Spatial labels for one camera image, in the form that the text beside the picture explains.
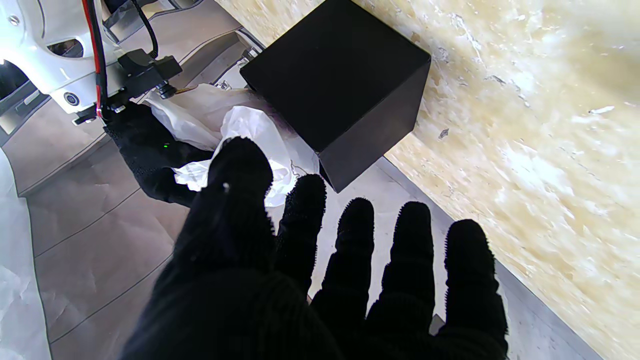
beige marble surface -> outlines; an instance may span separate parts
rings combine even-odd
[[[217,0],[265,44],[320,0]],[[640,357],[640,3],[357,0],[433,56],[387,158],[607,359]]]

red wire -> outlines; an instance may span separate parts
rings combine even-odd
[[[91,15],[89,11],[89,1],[93,0],[82,0],[82,6],[84,9],[84,17],[86,19],[87,26],[89,26],[89,34],[91,34],[91,45],[93,47],[93,62],[95,64],[95,75],[98,76],[100,74],[100,63],[98,61],[98,48],[95,43],[95,29],[91,24]],[[96,101],[95,101],[95,114],[99,118],[102,118],[102,99],[100,98],[100,86],[96,83]]]

white plastic bag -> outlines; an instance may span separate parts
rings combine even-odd
[[[155,95],[147,102],[176,139],[199,149],[213,150],[222,140],[235,136],[252,139],[273,171],[273,184],[264,201],[267,207],[284,204],[299,176],[319,172],[316,153],[250,90],[225,91],[201,84],[168,100]],[[200,191],[207,185],[209,164],[211,160],[197,161],[174,169],[176,182]]]

black glove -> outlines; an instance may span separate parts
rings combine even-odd
[[[122,359],[504,359],[506,317],[493,256],[473,221],[447,237],[447,323],[428,334],[434,307],[430,214],[398,217],[383,291],[365,318],[371,281],[371,203],[355,199],[338,226],[322,289],[310,306],[324,181],[302,177],[278,236],[264,208],[273,180],[250,140],[223,144],[193,201]]]
[[[209,160],[213,152],[176,141],[151,113],[151,108],[133,102],[108,119],[104,132],[116,143],[140,188],[149,197],[191,206],[197,193],[177,184],[171,168]]]
[[[311,303],[343,354],[348,359],[505,359],[506,315],[496,293],[493,254],[480,226],[462,220],[449,229],[447,321],[431,336],[435,285],[429,209],[409,202],[400,210],[383,289],[366,315],[373,219],[368,200],[349,203],[338,226],[336,252]]]

black cube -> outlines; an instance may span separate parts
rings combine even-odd
[[[340,192],[415,125],[431,56],[350,0],[326,0],[241,75]]]

